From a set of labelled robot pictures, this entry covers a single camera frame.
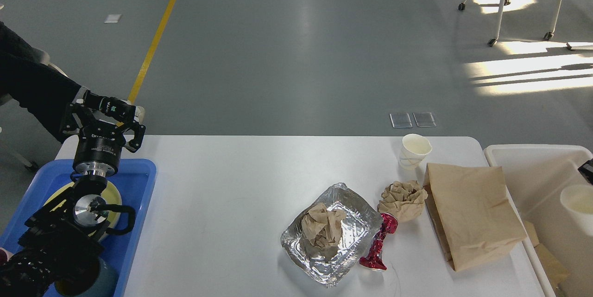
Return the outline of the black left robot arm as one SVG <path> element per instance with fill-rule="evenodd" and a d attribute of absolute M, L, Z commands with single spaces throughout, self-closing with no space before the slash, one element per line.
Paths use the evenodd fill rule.
<path fill-rule="evenodd" d="M 96 286 L 107 274 L 100 239 L 131 232 L 136 210 L 110 204 L 101 194 L 108 177 L 117 174 L 121 150 L 134 153 L 142 145 L 140 114 L 140 107 L 115 98 L 68 105 L 62 131 L 78 136 L 73 184 L 25 222 L 22 249 L 1 265 L 3 297 L 42 297 L 52 284 L 68 297 L 110 294 Z"/>

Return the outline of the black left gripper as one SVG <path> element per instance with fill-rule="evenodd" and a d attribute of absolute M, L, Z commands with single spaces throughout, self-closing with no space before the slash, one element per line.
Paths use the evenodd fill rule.
<path fill-rule="evenodd" d="M 94 112 L 100 111 L 99 102 L 70 102 L 65 107 L 59 132 L 65 135 L 78 134 L 78 145 L 73 169 L 78 174 L 93 174 L 110 177 L 117 174 L 122 148 L 136 153 L 142 146 L 146 126 L 132 120 L 100 123 Z M 125 133 L 132 132 L 131 140 Z"/>

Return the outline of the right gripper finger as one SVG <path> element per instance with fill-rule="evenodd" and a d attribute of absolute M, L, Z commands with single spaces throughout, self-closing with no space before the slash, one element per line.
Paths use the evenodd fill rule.
<path fill-rule="evenodd" d="M 587 183 L 593 185 L 593 160 L 584 162 L 577 168 L 577 171 L 585 178 Z"/>

